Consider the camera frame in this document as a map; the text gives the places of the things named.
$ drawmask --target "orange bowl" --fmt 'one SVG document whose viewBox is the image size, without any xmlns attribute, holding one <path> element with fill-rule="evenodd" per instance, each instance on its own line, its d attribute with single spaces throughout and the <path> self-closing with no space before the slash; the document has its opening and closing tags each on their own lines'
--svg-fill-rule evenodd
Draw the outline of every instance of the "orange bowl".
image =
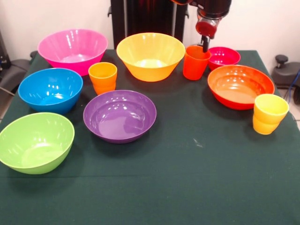
<svg viewBox="0 0 300 225">
<path fill-rule="evenodd" d="M 258 95 L 275 91 L 273 81 L 266 74 L 241 65 L 216 68 L 208 76 L 208 85 L 220 103 L 236 110 L 252 109 Z"/>
<path fill-rule="evenodd" d="M 160 33 L 134 34 L 117 46 L 117 55 L 131 74 L 147 82 L 166 79 L 184 54 L 185 47 L 179 40 Z"/>
</svg>

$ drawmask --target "yellow cup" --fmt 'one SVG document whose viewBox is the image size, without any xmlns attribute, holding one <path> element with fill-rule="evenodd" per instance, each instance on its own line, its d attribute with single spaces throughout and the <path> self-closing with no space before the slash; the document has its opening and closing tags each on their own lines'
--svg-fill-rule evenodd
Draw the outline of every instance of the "yellow cup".
<svg viewBox="0 0 300 225">
<path fill-rule="evenodd" d="M 90 80 L 97 95 L 116 89 L 117 67 L 110 62 L 99 62 L 89 68 Z"/>
<path fill-rule="evenodd" d="M 279 126 L 289 109 L 289 104 L 277 95 L 257 96 L 254 103 L 254 130 L 262 135 L 271 134 Z"/>
</svg>

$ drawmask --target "small red bowl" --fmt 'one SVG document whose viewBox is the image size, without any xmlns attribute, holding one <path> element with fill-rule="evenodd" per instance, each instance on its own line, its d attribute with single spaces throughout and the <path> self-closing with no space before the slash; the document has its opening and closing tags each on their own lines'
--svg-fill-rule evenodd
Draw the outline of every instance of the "small red bowl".
<svg viewBox="0 0 300 225">
<path fill-rule="evenodd" d="M 234 65 L 240 61 L 240 54 L 231 48 L 213 47 L 210 48 L 211 58 L 208 61 L 210 70 L 221 66 Z"/>
<path fill-rule="evenodd" d="M 211 71 L 208 86 L 220 103 L 236 110 L 253 109 L 258 95 L 274 94 L 275 91 L 273 81 L 266 74 L 241 65 Z"/>
</svg>

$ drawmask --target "yellow bowl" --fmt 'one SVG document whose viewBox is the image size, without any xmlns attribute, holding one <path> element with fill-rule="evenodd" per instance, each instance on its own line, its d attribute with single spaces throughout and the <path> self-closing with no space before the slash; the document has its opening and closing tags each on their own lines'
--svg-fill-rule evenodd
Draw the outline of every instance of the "yellow bowl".
<svg viewBox="0 0 300 225">
<path fill-rule="evenodd" d="M 179 40 L 160 33 L 134 34 L 117 46 L 117 55 L 131 74 L 147 82 L 166 79 L 184 54 L 185 47 Z"/>
</svg>

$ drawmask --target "bowl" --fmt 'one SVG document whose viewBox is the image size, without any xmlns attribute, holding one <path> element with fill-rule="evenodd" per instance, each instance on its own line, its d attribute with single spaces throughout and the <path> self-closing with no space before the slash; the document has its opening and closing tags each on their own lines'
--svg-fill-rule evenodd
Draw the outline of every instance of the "bowl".
<svg viewBox="0 0 300 225">
<path fill-rule="evenodd" d="M 83 88 L 81 76 L 69 69 L 35 72 L 20 84 L 20 98 L 38 112 L 65 114 L 77 102 Z"/>
<path fill-rule="evenodd" d="M 59 114 L 23 116 L 1 131 L 0 161 L 21 173 L 48 173 L 66 158 L 74 135 L 72 123 Z"/>
<path fill-rule="evenodd" d="M 223 66 L 211 71 L 208 85 L 220 103 L 236 110 L 252 109 L 257 96 L 275 91 L 273 81 L 266 74 L 241 65 Z"/>
<path fill-rule="evenodd" d="M 231 48 L 213 47 L 210 48 L 211 58 L 208 66 L 214 70 L 221 66 L 234 65 L 240 61 L 240 54 Z"/>
<path fill-rule="evenodd" d="M 54 68 L 71 69 L 81 76 L 100 62 L 108 41 L 99 32 L 87 29 L 62 30 L 45 37 L 38 53 Z"/>
<path fill-rule="evenodd" d="M 184 57 L 185 47 L 176 38 L 160 33 L 140 33 L 122 40 L 117 55 L 141 81 L 166 79 Z"/>
<path fill-rule="evenodd" d="M 128 143 L 145 134 L 154 124 L 156 108 L 145 95 L 114 90 L 98 95 L 85 107 L 83 121 L 98 137 L 110 143 Z"/>
</svg>

